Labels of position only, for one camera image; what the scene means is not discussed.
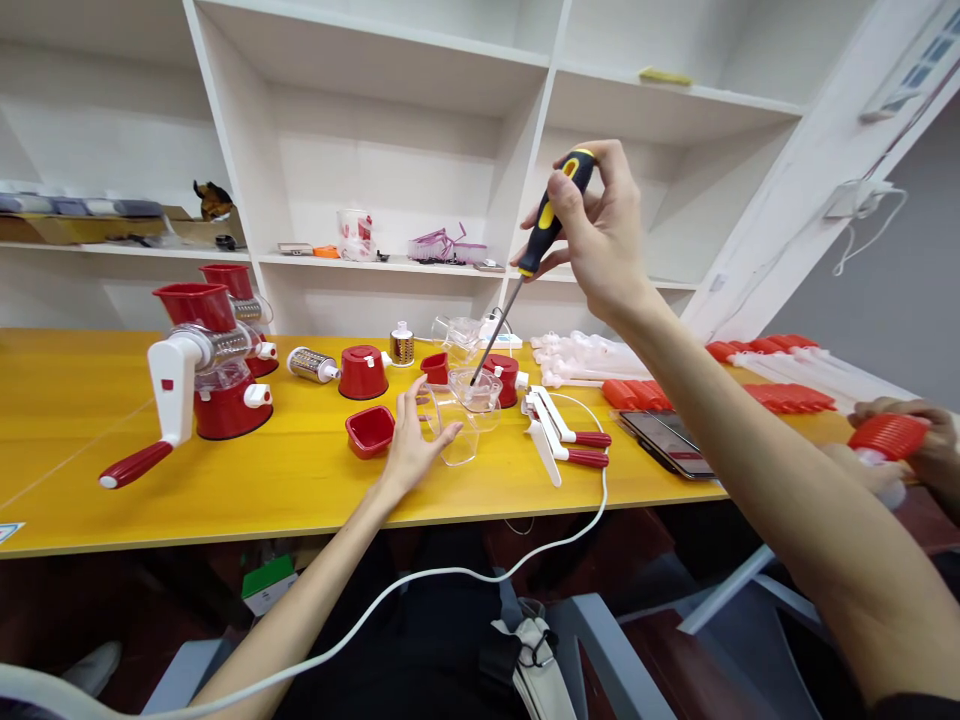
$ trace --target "screwdriver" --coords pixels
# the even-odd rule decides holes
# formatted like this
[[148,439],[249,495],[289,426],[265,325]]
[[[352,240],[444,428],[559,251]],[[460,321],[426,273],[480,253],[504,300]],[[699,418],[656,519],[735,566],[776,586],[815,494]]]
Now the screwdriver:
[[[587,189],[587,184],[590,182],[590,176],[593,175],[593,168],[596,164],[597,160],[592,152],[584,148],[577,148],[563,159],[561,172],[573,180],[573,184],[583,193]],[[557,239],[557,235],[560,234],[562,227],[560,218],[553,212],[553,205],[550,202],[550,198],[547,197],[547,193],[544,192],[543,199],[540,201],[540,209],[537,212],[537,224],[534,225],[533,230],[530,231],[530,239],[527,241],[527,251],[523,257],[520,258],[520,263],[518,264],[518,270],[522,277],[517,280],[516,287],[514,287],[510,293],[510,299],[507,300],[506,305],[503,307],[503,312],[500,313],[497,327],[494,329],[493,335],[490,336],[487,349],[484,350],[483,357],[480,358],[480,364],[477,365],[477,369],[473,373],[473,378],[470,380],[471,387],[477,382],[477,378],[480,377],[483,363],[487,361],[487,356],[490,354],[493,344],[500,335],[500,330],[503,328],[503,321],[507,319],[507,313],[510,312],[510,308],[513,307],[513,302],[517,299],[520,288],[523,287],[524,278],[533,277],[537,274],[537,270],[540,269],[540,261],[543,260],[543,256],[547,254],[547,250],[550,249],[550,246],[553,245],[553,242]]]

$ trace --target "phone screen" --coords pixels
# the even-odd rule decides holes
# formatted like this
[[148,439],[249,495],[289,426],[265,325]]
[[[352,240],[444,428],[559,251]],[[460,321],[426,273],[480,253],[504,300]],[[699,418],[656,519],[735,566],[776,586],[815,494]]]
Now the phone screen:
[[[620,418],[637,432],[647,452],[659,454],[682,475],[716,477],[700,450],[688,440],[690,433],[676,413],[624,412]],[[653,447],[647,447],[644,440]]]

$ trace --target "clear plastic cup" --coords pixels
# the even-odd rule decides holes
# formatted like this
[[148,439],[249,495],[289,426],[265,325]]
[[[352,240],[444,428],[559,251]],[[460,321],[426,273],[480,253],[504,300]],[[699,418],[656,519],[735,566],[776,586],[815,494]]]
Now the clear plastic cup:
[[503,381],[486,368],[480,371],[477,381],[471,385],[476,368],[465,367],[451,370],[448,374],[450,388],[460,404],[474,418],[480,432],[493,430],[500,424],[500,391]]
[[420,405],[420,414],[426,417],[423,437],[428,442],[438,438],[445,428],[453,423],[463,423],[453,442],[440,453],[440,459],[449,467],[463,465],[477,456],[480,431],[472,413],[460,402],[449,385],[426,385],[430,402]]

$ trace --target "yellow table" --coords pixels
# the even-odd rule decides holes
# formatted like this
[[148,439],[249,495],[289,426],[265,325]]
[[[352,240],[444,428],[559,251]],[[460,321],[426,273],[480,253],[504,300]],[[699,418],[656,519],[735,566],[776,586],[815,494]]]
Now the yellow table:
[[[336,383],[317,385],[281,368],[265,378],[273,418],[226,442],[196,437],[132,485],[101,488],[110,464],[159,439],[146,350],[153,333],[0,330],[0,525],[25,523],[0,544],[0,558],[119,550],[328,533],[339,528],[376,480],[383,459],[358,460],[344,420],[373,405],[394,410],[417,368],[389,368],[390,389],[376,400],[343,398]],[[343,348],[383,339],[276,338],[281,358],[298,345],[339,358]],[[427,349],[418,344],[417,365]],[[521,369],[536,382],[529,348]],[[732,370],[742,382],[760,381]],[[663,505],[724,497],[709,482],[663,470],[609,418],[593,388],[565,388],[585,402],[614,438],[607,474],[609,507]],[[573,430],[594,430],[589,416],[564,400]],[[788,417],[816,443],[844,442],[850,430],[834,413]],[[511,518],[595,510],[597,470],[560,463],[554,488],[523,430],[519,406],[482,435],[477,458],[461,467],[438,463],[397,508],[389,526]]]

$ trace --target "screwdriver shaft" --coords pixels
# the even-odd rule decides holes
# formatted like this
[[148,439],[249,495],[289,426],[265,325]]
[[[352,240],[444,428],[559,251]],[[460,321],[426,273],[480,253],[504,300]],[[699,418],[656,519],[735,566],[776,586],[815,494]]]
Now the screwdriver shaft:
[[503,327],[503,321],[507,319],[507,313],[510,312],[510,308],[513,307],[513,301],[517,299],[517,294],[520,292],[520,288],[523,287],[523,278],[519,278],[517,281],[517,286],[513,289],[513,292],[510,293],[510,299],[507,300],[507,304],[503,308],[503,312],[500,313],[500,319],[497,321],[497,327],[493,331],[493,335],[490,336],[490,342],[487,343],[487,349],[483,351],[483,357],[480,358],[480,364],[477,365],[477,369],[473,373],[473,377],[470,379],[470,387],[473,387],[474,383],[477,382],[477,378],[480,377],[480,371],[483,369],[483,364],[487,361],[487,356],[490,355],[490,350],[493,349],[493,344],[497,341],[497,338],[500,336],[500,329]]

